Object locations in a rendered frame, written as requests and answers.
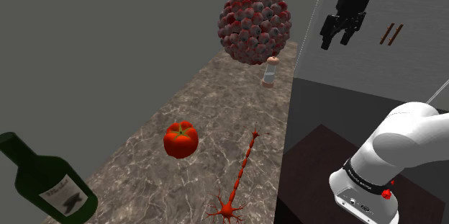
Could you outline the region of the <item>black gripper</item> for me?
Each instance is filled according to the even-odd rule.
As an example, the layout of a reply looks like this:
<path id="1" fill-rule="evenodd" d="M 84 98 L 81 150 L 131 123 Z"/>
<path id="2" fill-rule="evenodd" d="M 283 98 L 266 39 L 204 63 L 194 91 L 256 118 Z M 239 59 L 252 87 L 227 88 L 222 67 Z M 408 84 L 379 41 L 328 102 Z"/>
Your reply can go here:
<path id="1" fill-rule="evenodd" d="M 327 50 L 335 36 L 338 20 L 345 21 L 341 45 L 347 45 L 351 37 L 360 30 L 366 16 L 366 7 L 370 0 L 338 0 L 337 16 L 327 15 L 319 34 L 322 36 L 321 49 Z"/>

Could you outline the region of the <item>clear salt shaker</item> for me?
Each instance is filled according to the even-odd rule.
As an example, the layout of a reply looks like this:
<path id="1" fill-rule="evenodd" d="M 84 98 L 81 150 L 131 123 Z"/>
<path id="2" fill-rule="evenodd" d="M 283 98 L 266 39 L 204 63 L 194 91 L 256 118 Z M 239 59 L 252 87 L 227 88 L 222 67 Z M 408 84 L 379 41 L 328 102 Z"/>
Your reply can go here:
<path id="1" fill-rule="evenodd" d="M 276 76 L 276 66 L 279 64 L 279 59 L 271 56 L 266 61 L 266 71 L 263 75 L 261 85 L 267 89 L 273 88 Z"/>

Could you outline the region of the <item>red grey eyeball sphere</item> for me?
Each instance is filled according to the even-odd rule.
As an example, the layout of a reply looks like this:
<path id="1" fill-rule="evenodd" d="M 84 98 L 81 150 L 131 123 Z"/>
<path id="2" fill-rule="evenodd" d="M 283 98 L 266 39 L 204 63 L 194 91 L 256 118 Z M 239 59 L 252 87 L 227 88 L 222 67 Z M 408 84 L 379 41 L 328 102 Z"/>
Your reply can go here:
<path id="1" fill-rule="evenodd" d="M 232 59 L 260 65 L 285 47 L 291 26 L 284 0 L 228 0 L 219 15 L 217 34 Z"/>

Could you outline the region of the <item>dark robot stand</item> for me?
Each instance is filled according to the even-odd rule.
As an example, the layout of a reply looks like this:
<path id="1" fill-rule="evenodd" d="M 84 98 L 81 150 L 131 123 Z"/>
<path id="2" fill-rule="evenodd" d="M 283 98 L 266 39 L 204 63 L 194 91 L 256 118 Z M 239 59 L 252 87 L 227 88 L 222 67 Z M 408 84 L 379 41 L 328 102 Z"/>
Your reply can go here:
<path id="1" fill-rule="evenodd" d="M 273 224 L 364 224 L 334 200 L 329 176 L 357 151 L 320 125 L 283 154 Z M 394 179 L 399 224 L 449 224 L 445 203 L 401 174 Z"/>

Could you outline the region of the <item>red tomato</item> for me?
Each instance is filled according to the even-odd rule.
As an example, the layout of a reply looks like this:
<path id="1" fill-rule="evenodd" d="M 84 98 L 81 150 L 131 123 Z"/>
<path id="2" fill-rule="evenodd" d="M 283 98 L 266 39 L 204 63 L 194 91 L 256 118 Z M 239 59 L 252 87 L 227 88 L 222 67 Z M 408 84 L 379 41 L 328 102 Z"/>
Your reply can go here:
<path id="1" fill-rule="evenodd" d="M 166 153 L 177 159 L 186 158 L 195 152 L 199 144 L 196 129 L 188 121 L 175 122 L 163 137 Z"/>

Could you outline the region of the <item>red neuron model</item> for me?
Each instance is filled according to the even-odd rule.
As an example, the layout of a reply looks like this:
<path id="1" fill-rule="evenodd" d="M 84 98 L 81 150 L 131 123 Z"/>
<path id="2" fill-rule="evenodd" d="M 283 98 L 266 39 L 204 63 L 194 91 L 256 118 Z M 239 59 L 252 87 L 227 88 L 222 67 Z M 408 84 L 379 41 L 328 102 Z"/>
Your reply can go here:
<path id="1" fill-rule="evenodd" d="M 232 203 L 235 199 L 236 192 L 240 185 L 240 180 L 244 174 L 244 169 L 247 166 L 248 159 L 250 157 L 252 148 L 255 143 L 255 139 L 261 135 L 269 135 L 268 132 L 262 133 L 261 128 L 257 127 L 258 123 L 255 123 L 255 127 L 253 130 L 250 130 L 248 127 L 245 126 L 245 129 L 250 131 L 251 134 L 251 140 L 248 146 L 248 149 L 245 154 L 245 158 L 243 159 L 241 163 L 241 167 L 239 170 L 239 173 L 237 175 L 237 179 L 235 180 L 235 183 L 233 185 L 232 191 L 230 192 L 230 196 L 227 202 L 223 202 L 222 195 L 221 195 L 221 189 L 219 189 L 217 194 L 212 194 L 213 197 L 216 197 L 219 200 L 219 206 L 216 206 L 215 204 L 209 205 L 211 209 L 214 210 L 214 212 L 206 212 L 206 216 L 204 217 L 204 220 L 212 217 L 210 224 L 215 224 L 215 218 L 216 216 L 220 216 L 222 218 L 222 224 L 232 224 L 231 219 L 235 219 L 235 224 L 242 224 L 242 222 L 245 220 L 243 215 L 235 215 L 236 211 L 244 210 L 246 207 L 246 204 L 240 205 L 239 207 L 233 207 Z"/>

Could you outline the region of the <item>green wine bottle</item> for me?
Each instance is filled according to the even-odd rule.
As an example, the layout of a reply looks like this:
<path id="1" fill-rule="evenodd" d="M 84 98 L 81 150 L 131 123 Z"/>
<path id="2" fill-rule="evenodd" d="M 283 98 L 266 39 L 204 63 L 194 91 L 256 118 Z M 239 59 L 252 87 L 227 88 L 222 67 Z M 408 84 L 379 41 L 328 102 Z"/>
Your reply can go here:
<path id="1" fill-rule="evenodd" d="M 60 224 L 84 224 L 98 198 L 61 157 L 36 154 L 16 133 L 0 134 L 0 151 L 17 165 L 18 193 Z"/>

